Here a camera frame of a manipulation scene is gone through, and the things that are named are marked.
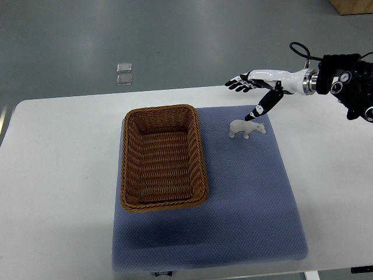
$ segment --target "brown woven basket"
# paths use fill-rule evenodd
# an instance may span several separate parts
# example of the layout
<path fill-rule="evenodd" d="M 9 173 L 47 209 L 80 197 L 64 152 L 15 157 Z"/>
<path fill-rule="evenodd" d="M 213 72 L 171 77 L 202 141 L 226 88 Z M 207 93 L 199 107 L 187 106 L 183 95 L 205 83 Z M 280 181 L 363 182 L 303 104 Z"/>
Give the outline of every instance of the brown woven basket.
<path fill-rule="evenodd" d="M 140 108 L 124 121 L 121 204 L 131 212 L 185 208 L 208 196 L 197 111 Z"/>

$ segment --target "robotic hand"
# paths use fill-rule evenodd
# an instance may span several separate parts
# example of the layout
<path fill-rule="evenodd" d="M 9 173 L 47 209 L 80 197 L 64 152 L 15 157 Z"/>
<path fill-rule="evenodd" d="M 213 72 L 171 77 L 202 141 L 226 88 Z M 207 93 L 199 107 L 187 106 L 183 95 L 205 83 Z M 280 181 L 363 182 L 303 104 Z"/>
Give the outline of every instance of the robotic hand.
<path fill-rule="evenodd" d="M 294 49 L 293 45 L 302 47 L 307 55 Z M 307 59 L 305 68 L 296 73 L 277 70 L 254 70 L 238 75 L 226 83 L 229 89 L 236 92 L 248 92 L 252 89 L 269 89 L 255 109 L 245 117 L 245 121 L 253 120 L 266 114 L 284 96 L 299 93 L 301 95 L 328 94 L 338 98 L 347 111 L 347 119 L 359 116 L 373 123 L 373 63 L 361 59 L 373 52 L 360 56 L 324 55 L 323 58 L 312 57 L 306 46 L 292 42 L 290 48 Z M 309 69 L 309 60 L 318 60 L 319 72 Z"/>

